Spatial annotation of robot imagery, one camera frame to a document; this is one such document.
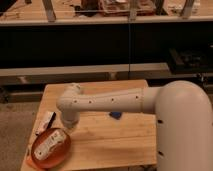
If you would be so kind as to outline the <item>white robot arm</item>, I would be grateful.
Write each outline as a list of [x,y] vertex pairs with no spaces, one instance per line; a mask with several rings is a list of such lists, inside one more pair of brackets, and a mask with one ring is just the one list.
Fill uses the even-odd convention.
[[74,83],[56,105],[68,129],[77,124],[82,111],[154,114],[157,171],[213,171],[213,106],[192,82],[89,95]]

